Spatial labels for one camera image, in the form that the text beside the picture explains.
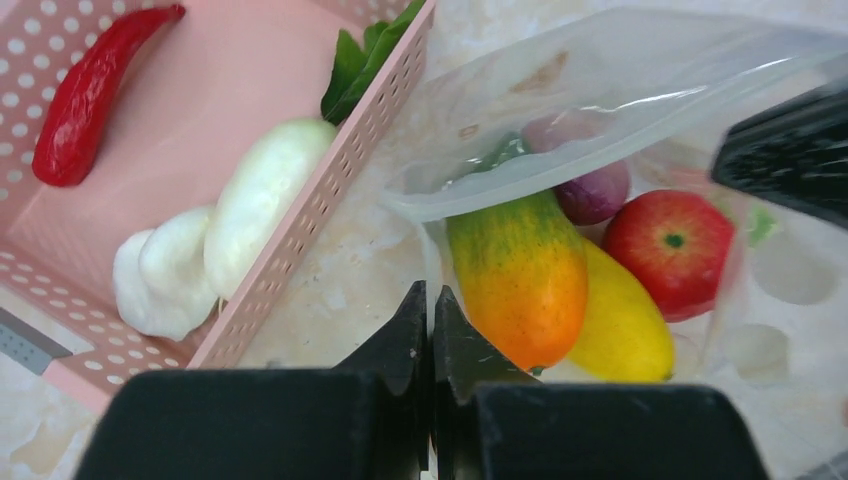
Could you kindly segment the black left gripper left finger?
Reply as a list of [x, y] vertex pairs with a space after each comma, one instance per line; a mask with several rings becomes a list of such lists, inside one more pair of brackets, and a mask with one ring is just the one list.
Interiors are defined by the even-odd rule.
[[331, 368], [156, 370], [123, 386], [79, 479], [416, 479], [426, 287]]

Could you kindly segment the purple onion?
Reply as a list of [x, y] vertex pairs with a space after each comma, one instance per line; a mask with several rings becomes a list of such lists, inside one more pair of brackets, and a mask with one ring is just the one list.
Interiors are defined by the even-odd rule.
[[[609, 119], [598, 112], [571, 111], [529, 122], [522, 136], [532, 153], [552, 151], [564, 143], [603, 133]], [[630, 173], [617, 161], [553, 188], [561, 209], [576, 226], [591, 226], [613, 217], [630, 193]]]

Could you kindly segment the green leafy vegetable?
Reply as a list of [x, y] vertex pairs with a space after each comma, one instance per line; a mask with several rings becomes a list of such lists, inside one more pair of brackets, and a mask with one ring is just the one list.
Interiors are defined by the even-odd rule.
[[351, 115], [423, 5], [423, 0], [411, 1], [395, 20], [368, 26], [363, 45], [347, 30], [339, 31], [330, 82], [320, 105], [324, 120], [339, 126]]

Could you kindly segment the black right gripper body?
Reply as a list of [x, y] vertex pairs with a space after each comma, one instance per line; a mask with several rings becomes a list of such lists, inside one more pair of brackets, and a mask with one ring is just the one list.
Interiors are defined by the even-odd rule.
[[833, 81], [732, 126], [714, 183], [847, 227], [847, 82]]

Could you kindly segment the white radish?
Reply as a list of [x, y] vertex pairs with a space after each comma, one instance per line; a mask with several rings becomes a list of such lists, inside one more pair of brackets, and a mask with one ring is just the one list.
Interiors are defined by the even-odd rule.
[[317, 118], [283, 122], [259, 138], [223, 188], [204, 241], [213, 292], [230, 300], [337, 134]]

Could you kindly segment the green orange mango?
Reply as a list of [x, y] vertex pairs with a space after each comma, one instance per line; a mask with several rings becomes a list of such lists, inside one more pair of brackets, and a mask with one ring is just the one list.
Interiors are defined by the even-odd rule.
[[525, 371], [552, 367], [576, 343], [588, 298], [583, 242], [554, 192], [446, 219], [466, 316]]

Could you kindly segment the red apple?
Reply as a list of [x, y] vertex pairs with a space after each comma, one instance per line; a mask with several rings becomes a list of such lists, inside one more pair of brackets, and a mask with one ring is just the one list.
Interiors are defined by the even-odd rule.
[[679, 323], [714, 308], [734, 224], [698, 194], [653, 190], [612, 218], [601, 246], [645, 287], [665, 320]]

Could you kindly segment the yellow mango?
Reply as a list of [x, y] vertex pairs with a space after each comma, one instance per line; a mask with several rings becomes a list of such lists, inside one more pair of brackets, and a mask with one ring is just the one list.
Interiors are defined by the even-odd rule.
[[590, 240], [582, 240], [588, 301], [580, 335], [567, 359], [604, 381], [654, 383], [674, 371], [669, 327], [630, 271]]

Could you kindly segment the green toy brick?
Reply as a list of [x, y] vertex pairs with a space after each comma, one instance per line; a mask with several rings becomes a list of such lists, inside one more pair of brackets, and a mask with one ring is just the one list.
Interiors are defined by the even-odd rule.
[[756, 248], [779, 228], [778, 220], [772, 212], [763, 206], [755, 206], [748, 214], [748, 245]]

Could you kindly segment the pink plastic basket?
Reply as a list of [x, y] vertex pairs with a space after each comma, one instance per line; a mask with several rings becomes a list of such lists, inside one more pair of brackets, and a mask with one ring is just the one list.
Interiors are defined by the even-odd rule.
[[190, 1], [140, 56], [91, 175], [52, 188], [30, 167], [55, 88], [136, 1], [1, 5], [1, 282], [91, 345], [83, 353], [25, 335], [21, 364], [94, 412], [137, 373], [234, 365], [426, 64], [426, 2], [340, 128], [257, 265], [222, 313], [184, 341], [147, 337], [118, 318], [112, 260], [132, 233], [215, 200], [241, 155], [274, 124], [319, 113], [340, 30], [359, 36], [401, 1]]

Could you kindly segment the clear dotted zip top bag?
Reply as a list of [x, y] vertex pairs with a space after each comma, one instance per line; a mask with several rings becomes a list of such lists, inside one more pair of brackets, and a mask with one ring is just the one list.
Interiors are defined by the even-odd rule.
[[[714, 308], [669, 323], [668, 379], [732, 388], [847, 389], [847, 237], [796, 211], [710, 180], [729, 127], [847, 69], [840, 34], [728, 15], [622, 7], [519, 41], [427, 85], [422, 138], [387, 185], [386, 204], [423, 226], [431, 280], [461, 295], [447, 218], [550, 189], [624, 161], [625, 204], [653, 190], [700, 195], [735, 226]], [[598, 112], [599, 136], [532, 153], [522, 129]], [[748, 245], [748, 214], [779, 228]]]

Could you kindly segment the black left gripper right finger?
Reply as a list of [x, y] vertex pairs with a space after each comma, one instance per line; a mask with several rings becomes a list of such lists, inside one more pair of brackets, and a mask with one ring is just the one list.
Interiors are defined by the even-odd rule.
[[763, 479], [745, 422], [697, 385], [543, 383], [434, 307], [433, 441], [442, 479]]

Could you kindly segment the red chili pepper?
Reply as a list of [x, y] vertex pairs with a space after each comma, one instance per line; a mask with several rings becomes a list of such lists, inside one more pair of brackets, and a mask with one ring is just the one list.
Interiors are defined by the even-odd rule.
[[186, 14], [181, 4], [117, 18], [58, 86], [37, 140], [32, 171], [53, 187], [80, 184], [91, 172], [124, 75], [144, 44]]

